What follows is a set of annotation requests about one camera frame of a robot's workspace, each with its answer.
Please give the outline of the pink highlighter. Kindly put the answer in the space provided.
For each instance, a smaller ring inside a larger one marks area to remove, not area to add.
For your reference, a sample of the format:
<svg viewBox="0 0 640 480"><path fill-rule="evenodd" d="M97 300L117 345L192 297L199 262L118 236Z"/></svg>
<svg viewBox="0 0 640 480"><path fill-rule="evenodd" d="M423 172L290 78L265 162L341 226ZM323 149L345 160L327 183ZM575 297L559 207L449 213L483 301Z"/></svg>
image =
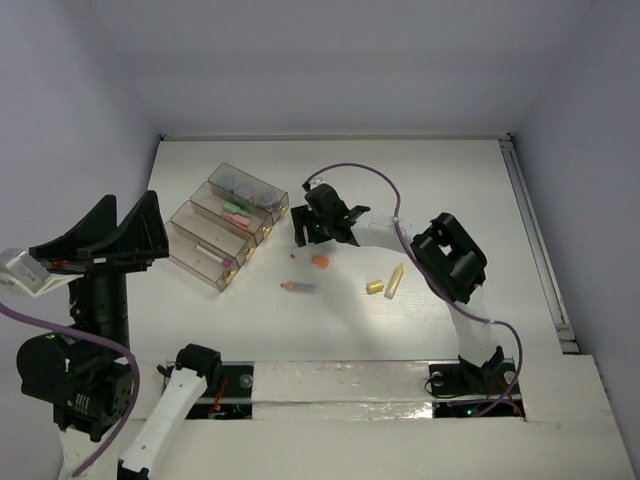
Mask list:
<svg viewBox="0 0 640 480"><path fill-rule="evenodd" d="M228 211L223 211L221 213L222 213L222 216L224 218L231 219L232 221L233 220L243 220L243 218L244 218L241 215L238 215L238 214L235 214L235 213L232 213L232 212L228 212Z"/></svg>

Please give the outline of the clear highlighter orange tip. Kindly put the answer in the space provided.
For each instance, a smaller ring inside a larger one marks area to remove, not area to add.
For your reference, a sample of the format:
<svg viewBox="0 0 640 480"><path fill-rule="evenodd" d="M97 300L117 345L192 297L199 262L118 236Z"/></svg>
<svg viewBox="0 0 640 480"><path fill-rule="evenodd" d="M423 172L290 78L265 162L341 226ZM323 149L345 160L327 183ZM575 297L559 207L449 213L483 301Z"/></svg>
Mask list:
<svg viewBox="0 0 640 480"><path fill-rule="evenodd" d="M317 285L293 281L284 282L281 284L281 287L288 292L300 294L313 294L318 290Z"/></svg>

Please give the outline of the green highlighter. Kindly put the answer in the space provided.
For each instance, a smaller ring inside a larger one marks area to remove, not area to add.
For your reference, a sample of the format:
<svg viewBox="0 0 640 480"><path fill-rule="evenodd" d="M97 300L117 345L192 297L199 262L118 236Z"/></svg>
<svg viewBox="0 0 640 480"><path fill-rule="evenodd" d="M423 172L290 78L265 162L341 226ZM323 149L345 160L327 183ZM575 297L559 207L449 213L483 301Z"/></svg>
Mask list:
<svg viewBox="0 0 640 480"><path fill-rule="evenodd" d="M222 208L224 211L232 212L245 217L249 216L249 212L247 210L231 202L224 202Z"/></svg>

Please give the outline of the blue glitter jar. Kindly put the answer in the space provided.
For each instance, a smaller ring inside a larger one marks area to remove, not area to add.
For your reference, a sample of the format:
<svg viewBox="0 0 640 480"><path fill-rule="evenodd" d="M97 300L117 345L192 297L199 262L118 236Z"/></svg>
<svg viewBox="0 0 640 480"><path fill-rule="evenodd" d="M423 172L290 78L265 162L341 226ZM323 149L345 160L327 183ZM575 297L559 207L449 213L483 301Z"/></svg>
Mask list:
<svg viewBox="0 0 640 480"><path fill-rule="evenodd" d="M236 174L225 173L217 178L216 183L224 190L234 191L241 184L241 179Z"/></svg>

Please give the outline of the white pen magenta cap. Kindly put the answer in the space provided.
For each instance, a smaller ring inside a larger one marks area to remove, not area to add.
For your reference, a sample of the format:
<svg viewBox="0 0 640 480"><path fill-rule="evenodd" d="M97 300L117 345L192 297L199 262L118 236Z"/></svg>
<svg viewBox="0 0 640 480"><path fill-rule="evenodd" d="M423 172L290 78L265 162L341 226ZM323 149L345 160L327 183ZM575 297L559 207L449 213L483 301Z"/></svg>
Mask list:
<svg viewBox="0 0 640 480"><path fill-rule="evenodd" d="M201 245L196 245L195 246L195 250L198 251L199 253L201 253L202 255L207 256L208 258L212 259L213 261L219 263L221 266L228 268L233 260L230 259L229 257L226 256L220 256L216 253L214 253L213 251L210 251L209 249L206 249L205 247L201 246Z"/></svg>

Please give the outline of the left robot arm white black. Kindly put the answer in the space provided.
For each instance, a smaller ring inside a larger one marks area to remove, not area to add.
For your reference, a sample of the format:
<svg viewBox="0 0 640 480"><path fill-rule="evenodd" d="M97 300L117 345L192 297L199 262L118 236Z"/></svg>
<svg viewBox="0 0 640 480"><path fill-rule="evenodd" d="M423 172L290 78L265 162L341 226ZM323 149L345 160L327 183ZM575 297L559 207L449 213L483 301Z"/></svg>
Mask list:
<svg viewBox="0 0 640 480"><path fill-rule="evenodd" d="M17 370L23 394L53 408L67 478L155 478L196 401L225 390L219 352L185 346L162 369L166 388L133 444L123 452L112 449L140 391L126 277L168 254L158 196L150 190L124 217L115 197L106 195L60 237L2 255L6 286L34 298L63 285L69 289L69 326L3 309L5 316L41 329L19 348Z"/></svg>

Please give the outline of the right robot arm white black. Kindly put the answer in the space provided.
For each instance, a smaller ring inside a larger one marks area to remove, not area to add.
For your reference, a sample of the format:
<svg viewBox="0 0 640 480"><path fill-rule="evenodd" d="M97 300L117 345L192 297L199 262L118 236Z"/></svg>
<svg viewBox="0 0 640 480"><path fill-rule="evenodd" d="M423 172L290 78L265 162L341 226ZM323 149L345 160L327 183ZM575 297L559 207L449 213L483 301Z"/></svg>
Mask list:
<svg viewBox="0 0 640 480"><path fill-rule="evenodd" d="M320 184L305 194L305 204L293 208L291 216L299 247L335 241L406 254L448 305L462 384L482 392L496 381L504 354L483 306L488 261L453 215L441 213L422 230L396 214L377 214L362 205L349 208L333 187Z"/></svg>

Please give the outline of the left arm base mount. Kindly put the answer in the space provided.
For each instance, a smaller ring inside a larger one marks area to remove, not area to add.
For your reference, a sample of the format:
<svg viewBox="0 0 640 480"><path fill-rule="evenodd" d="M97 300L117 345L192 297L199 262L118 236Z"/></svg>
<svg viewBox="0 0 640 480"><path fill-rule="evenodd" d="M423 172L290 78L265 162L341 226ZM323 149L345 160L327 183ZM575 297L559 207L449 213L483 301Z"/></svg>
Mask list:
<svg viewBox="0 0 640 480"><path fill-rule="evenodd" d="M223 363L218 389L201 396L189 410L186 419L251 419L253 383L253 363Z"/></svg>

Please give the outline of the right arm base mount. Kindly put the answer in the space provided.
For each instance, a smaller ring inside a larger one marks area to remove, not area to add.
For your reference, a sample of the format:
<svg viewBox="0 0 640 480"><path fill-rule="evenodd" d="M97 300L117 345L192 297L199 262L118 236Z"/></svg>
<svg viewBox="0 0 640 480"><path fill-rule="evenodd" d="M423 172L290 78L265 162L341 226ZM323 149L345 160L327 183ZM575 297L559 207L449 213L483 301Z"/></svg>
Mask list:
<svg viewBox="0 0 640 480"><path fill-rule="evenodd" d="M431 364L424 389L434 399L433 417L524 418L525 409L515 373L516 364L504 358L501 347L481 367L461 357Z"/></svg>

